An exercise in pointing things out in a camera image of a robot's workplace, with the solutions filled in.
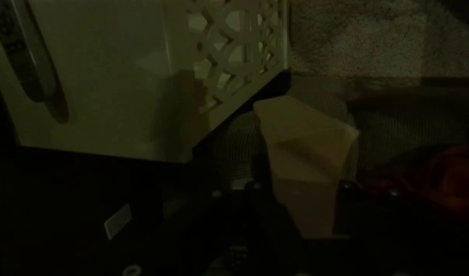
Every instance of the white appliance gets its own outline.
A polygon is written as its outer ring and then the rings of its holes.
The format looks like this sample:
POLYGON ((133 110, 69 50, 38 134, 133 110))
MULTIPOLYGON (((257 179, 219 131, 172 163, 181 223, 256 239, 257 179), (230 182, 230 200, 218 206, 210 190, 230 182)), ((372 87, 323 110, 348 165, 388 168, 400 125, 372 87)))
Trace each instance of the white appliance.
POLYGON ((0 0, 21 145, 181 162, 287 68, 285 0, 0 0))

